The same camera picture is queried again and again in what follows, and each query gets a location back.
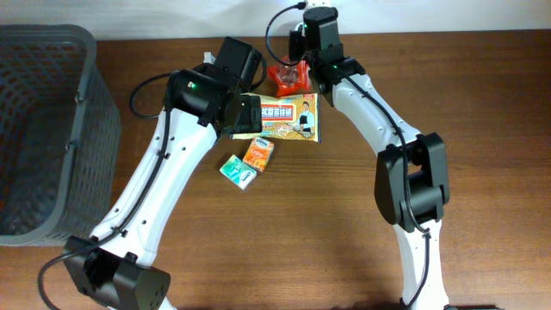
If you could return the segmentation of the red snack bag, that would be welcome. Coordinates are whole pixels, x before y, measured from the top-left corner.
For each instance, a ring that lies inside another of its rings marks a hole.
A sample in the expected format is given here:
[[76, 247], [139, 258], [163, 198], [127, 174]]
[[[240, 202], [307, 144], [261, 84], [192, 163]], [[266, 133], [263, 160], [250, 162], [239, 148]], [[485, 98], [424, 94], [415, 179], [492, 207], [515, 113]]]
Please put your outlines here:
[[268, 77], [275, 83], [276, 97], [296, 95], [312, 89], [309, 66], [305, 60], [294, 66], [271, 65]]

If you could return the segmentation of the beige wet wipes pack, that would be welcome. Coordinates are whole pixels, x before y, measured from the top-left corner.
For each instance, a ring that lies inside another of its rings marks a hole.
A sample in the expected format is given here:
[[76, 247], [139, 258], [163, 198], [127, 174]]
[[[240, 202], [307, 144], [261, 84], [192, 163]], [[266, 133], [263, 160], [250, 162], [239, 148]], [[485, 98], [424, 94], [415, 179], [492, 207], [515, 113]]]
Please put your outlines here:
[[279, 140], [305, 140], [319, 143], [319, 95], [260, 96], [263, 130], [261, 133], [240, 133], [233, 140], [254, 137]]

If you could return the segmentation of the small orange packet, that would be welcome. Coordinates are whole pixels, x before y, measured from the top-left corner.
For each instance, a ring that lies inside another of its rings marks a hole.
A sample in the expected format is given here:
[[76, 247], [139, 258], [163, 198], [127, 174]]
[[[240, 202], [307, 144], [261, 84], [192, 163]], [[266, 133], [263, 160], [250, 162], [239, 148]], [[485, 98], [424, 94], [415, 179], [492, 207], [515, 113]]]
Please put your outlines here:
[[255, 137], [245, 153], [243, 161], [253, 169], [263, 172], [275, 149], [273, 142], [264, 138]]

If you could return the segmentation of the small green tissue pack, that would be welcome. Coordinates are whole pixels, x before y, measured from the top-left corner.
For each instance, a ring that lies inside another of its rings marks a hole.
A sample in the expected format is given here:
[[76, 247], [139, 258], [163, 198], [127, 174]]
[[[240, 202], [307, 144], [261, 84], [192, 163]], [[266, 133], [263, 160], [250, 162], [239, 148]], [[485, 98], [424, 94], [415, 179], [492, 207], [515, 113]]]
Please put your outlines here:
[[220, 167], [220, 173], [241, 190], [245, 190], [257, 176], [253, 168], [235, 155]]

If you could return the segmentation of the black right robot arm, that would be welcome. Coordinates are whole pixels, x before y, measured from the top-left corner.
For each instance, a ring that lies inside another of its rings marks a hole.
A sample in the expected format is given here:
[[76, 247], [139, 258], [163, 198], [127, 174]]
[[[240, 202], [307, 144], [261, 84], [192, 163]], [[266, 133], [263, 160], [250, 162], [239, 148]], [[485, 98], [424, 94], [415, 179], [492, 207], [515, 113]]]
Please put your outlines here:
[[376, 156], [375, 203], [396, 233], [402, 263], [400, 305], [448, 309], [439, 245], [450, 198], [443, 139], [409, 125], [359, 62], [345, 55], [336, 8], [310, 1], [297, 7], [303, 22], [289, 35], [291, 58], [306, 61], [319, 92], [351, 121]]

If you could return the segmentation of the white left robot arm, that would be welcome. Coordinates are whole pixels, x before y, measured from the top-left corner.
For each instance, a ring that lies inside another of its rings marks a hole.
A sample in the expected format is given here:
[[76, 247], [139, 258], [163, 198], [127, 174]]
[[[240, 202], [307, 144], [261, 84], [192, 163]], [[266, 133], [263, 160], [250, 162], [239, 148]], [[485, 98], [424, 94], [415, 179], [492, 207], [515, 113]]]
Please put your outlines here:
[[252, 45], [226, 37], [213, 60], [168, 74], [152, 140], [120, 198], [61, 259], [77, 290], [109, 309], [169, 309], [170, 274], [154, 267], [160, 239], [195, 167], [226, 135], [259, 133], [252, 91], [265, 66]]

